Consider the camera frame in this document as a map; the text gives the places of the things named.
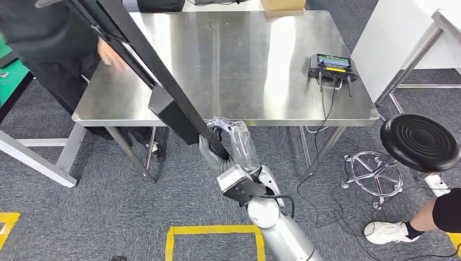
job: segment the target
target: floor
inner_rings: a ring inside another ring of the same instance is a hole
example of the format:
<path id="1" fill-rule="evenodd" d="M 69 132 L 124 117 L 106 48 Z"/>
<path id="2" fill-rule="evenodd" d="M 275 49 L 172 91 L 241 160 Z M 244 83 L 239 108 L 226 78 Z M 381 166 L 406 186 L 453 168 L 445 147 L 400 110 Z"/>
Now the floor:
<path id="1" fill-rule="evenodd" d="M 329 10 L 346 45 L 352 51 L 376 0 L 311 0 L 309 9 Z M 408 83 L 461 83 L 454 70 L 419 71 Z M 461 139 L 461 90 L 408 90 L 396 92 L 407 112 L 436 119 Z M 396 113 L 389 101 L 380 108 L 384 117 Z M 401 167 L 406 190 L 372 213 L 374 197 L 352 185 L 338 187 L 345 179 L 343 156 L 363 150 L 383 151 L 379 140 L 382 121 L 371 127 L 349 128 L 315 176 L 296 186 L 306 171 L 297 128 L 251 128 L 262 163 L 276 175 L 281 190 L 296 200 L 295 220 L 320 251 L 324 260 L 403 260 L 417 255 L 448 255 L 454 248 L 442 232 L 429 232 L 412 244 L 369 244 L 361 235 L 371 220 L 407 221 L 433 196 Z M 14 138 L 66 137 L 72 120 L 37 82 L 15 104 L 0 129 Z M 331 129 L 319 134 L 323 144 Z M 310 154 L 315 155 L 313 135 L 308 135 Z M 165 151 L 152 161 L 158 177 L 146 184 L 114 142 L 87 134 L 72 175 L 79 180 L 73 189 L 63 188 L 15 159 L 0 153 L 0 212 L 20 212 L 21 217 L 0 251 L 0 260 L 109 260 L 112 255 L 130 261 L 163 260 L 166 232 L 170 226 L 250 224 L 245 211 L 223 197 L 214 173 L 201 158 L 197 146 L 186 146 L 166 128 L 159 129 Z M 144 149 L 135 145 L 139 155 Z M 58 148 L 34 149 L 56 162 Z M 455 168 L 444 174 L 446 183 L 461 186 Z M 335 209 L 344 211 L 344 220 Z M 254 237 L 249 234 L 181 235 L 175 238 L 173 260 L 256 260 Z M 273 260 L 266 251 L 266 260 Z M 441 260 L 427 257 L 418 260 Z M 445 260 L 458 260 L 457 257 Z"/>

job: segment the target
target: table leg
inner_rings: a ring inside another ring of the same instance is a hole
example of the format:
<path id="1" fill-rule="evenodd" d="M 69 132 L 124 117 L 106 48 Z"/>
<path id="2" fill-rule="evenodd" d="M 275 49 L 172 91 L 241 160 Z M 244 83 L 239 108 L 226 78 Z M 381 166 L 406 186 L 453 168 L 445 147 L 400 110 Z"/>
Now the table leg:
<path id="1" fill-rule="evenodd" d="M 77 184 L 77 180 L 65 171 L 53 165 L 48 160 L 25 147 L 19 141 L 13 139 L 1 130 L 0 150 L 65 187 L 71 188 Z"/>
<path id="2" fill-rule="evenodd" d="M 397 98 L 395 97 L 395 95 L 394 95 L 393 92 L 391 92 L 391 93 L 389 94 L 389 98 L 390 98 L 390 100 L 392 101 L 392 103 L 394 104 L 394 106 L 395 106 L 395 108 L 397 109 L 398 113 L 403 114 L 404 111 L 403 111 L 403 109 L 402 109 L 402 106 L 400 106 L 400 103 L 398 102 L 398 100 L 397 100 Z"/>
<path id="3" fill-rule="evenodd" d="M 80 149 L 80 145 L 83 142 L 83 138 L 85 138 L 86 129 L 82 127 L 80 124 L 75 123 L 69 138 L 66 141 L 66 145 L 59 156 L 58 162 L 56 166 L 64 172 L 69 173 L 71 171 L 71 167 L 75 158 L 77 157 L 78 150 Z"/>
<path id="4" fill-rule="evenodd" d="M 149 147 L 147 148 L 147 156 L 146 160 L 144 161 L 144 167 L 146 170 L 149 170 L 149 164 L 151 163 L 152 153 L 158 150 L 158 145 L 154 142 L 155 139 L 155 131 L 156 127 L 152 127 L 152 136 L 151 140 L 149 141 Z"/>
<path id="5" fill-rule="evenodd" d="M 398 88 L 400 84 L 402 84 L 403 80 L 405 80 L 408 75 L 412 72 L 412 70 L 416 67 L 416 65 L 421 61 L 421 59 L 426 55 L 426 53 L 431 49 L 431 47 L 437 42 L 437 40 L 440 38 L 440 35 L 442 34 L 443 29 L 438 28 L 435 33 L 432 35 L 432 37 L 427 41 L 427 43 L 423 46 L 423 48 L 419 51 L 419 53 L 415 56 L 415 58 L 411 61 L 411 63 L 405 68 L 405 71 L 402 72 L 402 74 L 395 80 L 394 83 L 392 83 L 392 86 L 384 93 L 384 95 L 381 96 L 376 101 L 376 105 L 382 106 L 383 100 L 389 95 L 392 94 L 395 89 Z"/>
<path id="6" fill-rule="evenodd" d="M 319 164 L 322 162 L 324 157 L 328 154 L 330 149 L 333 147 L 333 145 L 336 143 L 336 141 L 339 139 L 339 136 L 341 136 L 341 133 L 343 133 L 345 129 L 346 129 L 345 126 L 339 126 L 334 129 L 334 132 L 332 133 L 330 138 L 328 138 L 323 148 L 320 150 L 319 155 L 315 157 L 314 162 L 312 162 L 312 165 L 308 168 L 307 173 L 303 177 L 303 180 L 309 176 L 312 176 L 314 172 L 317 171 L 317 169 L 319 168 Z"/>
<path id="7" fill-rule="evenodd" d="M 114 137 L 114 139 L 117 141 L 120 147 L 122 147 L 123 151 L 125 151 L 126 155 L 131 159 L 131 161 L 134 163 L 134 166 L 138 169 L 141 175 L 146 177 L 146 180 L 149 183 L 155 182 L 155 179 L 151 176 L 149 171 L 144 167 L 144 164 L 139 160 L 139 158 L 134 154 L 133 150 L 130 148 L 127 141 L 122 136 L 122 134 L 119 132 L 117 127 L 106 127 L 106 129 L 110 133 L 110 135 Z"/>
<path id="8" fill-rule="evenodd" d="M 301 144 L 303 147 L 303 152 L 304 152 L 304 160 L 306 161 L 306 166 L 307 168 L 310 167 L 310 156 L 309 156 L 309 149 L 307 147 L 307 142 L 306 142 L 306 133 L 304 132 L 304 126 L 300 126 L 300 135 L 301 135 Z"/>

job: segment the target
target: stool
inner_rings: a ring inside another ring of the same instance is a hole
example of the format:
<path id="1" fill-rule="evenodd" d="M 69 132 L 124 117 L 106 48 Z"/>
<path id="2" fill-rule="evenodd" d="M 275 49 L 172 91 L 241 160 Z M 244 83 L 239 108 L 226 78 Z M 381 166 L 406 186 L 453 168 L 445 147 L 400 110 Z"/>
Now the stool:
<path id="1" fill-rule="evenodd" d="M 461 160 L 459 145 L 453 135 L 442 125 L 421 115 L 395 115 L 385 121 L 379 135 L 387 153 L 362 151 L 354 156 L 344 156 L 350 162 L 352 178 L 341 182 L 345 189 L 355 182 L 369 194 L 378 196 L 379 201 L 373 202 L 375 209 L 381 209 L 385 197 L 402 191 L 402 175 L 397 162 L 430 175 L 449 170 Z M 376 165 L 369 166 L 362 156 L 374 157 Z M 357 171 L 357 163 L 365 168 L 366 173 Z M 388 172 L 395 173 L 396 178 L 386 175 Z M 369 178 L 373 178 L 377 191 L 363 184 Z M 381 181 L 393 184 L 393 190 L 384 192 Z"/>

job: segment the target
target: black stool seat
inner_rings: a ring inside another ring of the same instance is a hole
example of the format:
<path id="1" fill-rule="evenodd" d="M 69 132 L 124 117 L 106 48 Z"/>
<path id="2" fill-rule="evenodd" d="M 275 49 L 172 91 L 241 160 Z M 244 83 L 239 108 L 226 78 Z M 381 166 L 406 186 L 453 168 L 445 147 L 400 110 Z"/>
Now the black stool seat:
<path id="1" fill-rule="evenodd" d="M 416 114 L 398 114 L 380 131 L 389 154 L 403 165 L 420 172 L 441 172 L 461 160 L 453 135 L 437 122 Z"/>

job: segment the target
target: green workbench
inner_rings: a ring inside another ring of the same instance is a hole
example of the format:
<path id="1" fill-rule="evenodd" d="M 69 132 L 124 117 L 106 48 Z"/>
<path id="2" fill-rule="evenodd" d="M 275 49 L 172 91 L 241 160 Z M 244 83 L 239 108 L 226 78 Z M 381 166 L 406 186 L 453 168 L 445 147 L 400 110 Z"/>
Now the green workbench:
<path id="1" fill-rule="evenodd" d="M 0 57 L 9 52 L 11 52 L 10 48 L 3 41 L 0 41 Z M 0 122 L 33 78 L 20 60 L 15 61 L 5 69 L 0 69 L 0 73 L 5 72 L 8 72 L 8 75 L 5 78 L 0 78 Z"/>

